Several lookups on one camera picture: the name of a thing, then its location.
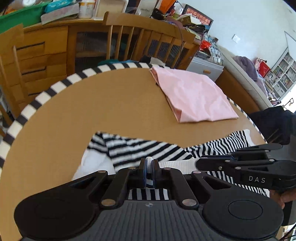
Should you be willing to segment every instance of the pink cloth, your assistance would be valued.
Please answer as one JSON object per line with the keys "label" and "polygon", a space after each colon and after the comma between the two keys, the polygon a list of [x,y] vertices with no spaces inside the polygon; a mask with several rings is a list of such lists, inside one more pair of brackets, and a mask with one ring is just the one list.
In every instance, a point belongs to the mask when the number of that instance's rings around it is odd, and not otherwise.
{"label": "pink cloth", "polygon": [[155,81],[167,96],[178,122],[236,119],[222,90],[206,75],[153,67]]}

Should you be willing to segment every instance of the black and white striped table edge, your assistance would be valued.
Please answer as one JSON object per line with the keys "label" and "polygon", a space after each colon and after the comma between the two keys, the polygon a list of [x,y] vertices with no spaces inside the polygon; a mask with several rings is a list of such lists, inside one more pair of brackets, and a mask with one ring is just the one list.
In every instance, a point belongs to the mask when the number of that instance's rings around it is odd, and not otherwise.
{"label": "black and white striped table edge", "polygon": [[[28,104],[22,110],[20,116],[9,127],[9,129],[7,130],[6,136],[3,138],[2,142],[0,143],[0,177],[1,177],[2,168],[4,165],[5,159],[7,157],[7,154],[12,146],[13,141],[15,140],[15,138],[17,137],[21,129],[24,127],[27,121],[36,113],[36,111],[46,102],[48,102],[52,97],[54,97],[56,94],[60,93],[62,90],[64,90],[68,86],[81,81],[82,79],[88,78],[90,76],[93,76],[102,72],[107,72],[107,71],[117,70],[117,69],[126,69],[126,68],[150,69],[153,66],[159,66],[159,65],[147,64],[147,63],[105,64],[95,68],[85,69],[80,73],[72,74],[68,76],[66,79],[53,84],[48,90],[40,93],[30,104]],[[248,118],[248,120],[253,124],[256,130],[261,134],[258,127],[254,124],[254,122],[250,119],[250,117],[242,110],[242,108],[240,108],[237,104],[235,104],[230,98],[227,97],[227,99],[232,104],[234,104]]]}

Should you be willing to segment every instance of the wall socket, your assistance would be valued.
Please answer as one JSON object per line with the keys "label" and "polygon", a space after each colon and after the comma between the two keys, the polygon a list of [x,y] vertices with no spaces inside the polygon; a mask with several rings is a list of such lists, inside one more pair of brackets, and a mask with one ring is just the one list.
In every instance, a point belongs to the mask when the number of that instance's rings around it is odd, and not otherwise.
{"label": "wall socket", "polygon": [[240,41],[240,38],[237,35],[233,35],[232,40],[238,43]]}

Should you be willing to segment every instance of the green basket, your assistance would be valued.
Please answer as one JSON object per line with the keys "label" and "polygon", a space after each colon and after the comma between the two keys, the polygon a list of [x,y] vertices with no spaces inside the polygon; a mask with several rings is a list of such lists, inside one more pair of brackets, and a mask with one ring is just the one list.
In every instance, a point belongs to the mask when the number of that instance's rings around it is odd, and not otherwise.
{"label": "green basket", "polygon": [[25,7],[7,15],[0,16],[0,34],[21,23],[24,27],[40,23],[40,17],[44,13],[46,5],[49,3],[50,1],[39,3],[37,5]]}

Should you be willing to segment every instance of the gray cloth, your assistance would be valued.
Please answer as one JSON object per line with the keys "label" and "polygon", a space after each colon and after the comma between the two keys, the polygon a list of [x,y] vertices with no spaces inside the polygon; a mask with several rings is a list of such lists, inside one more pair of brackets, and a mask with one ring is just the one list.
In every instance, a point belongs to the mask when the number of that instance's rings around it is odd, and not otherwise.
{"label": "gray cloth", "polygon": [[264,86],[264,79],[261,75],[258,74],[253,62],[247,57],[242,56],[234,56],[233,59],[235,62],[237,62],[239,66],[241,66],[241,68],[248,74],[248,76],[256,82],[256,84],[263,91],[266,97],[268,97],[267,90]]}

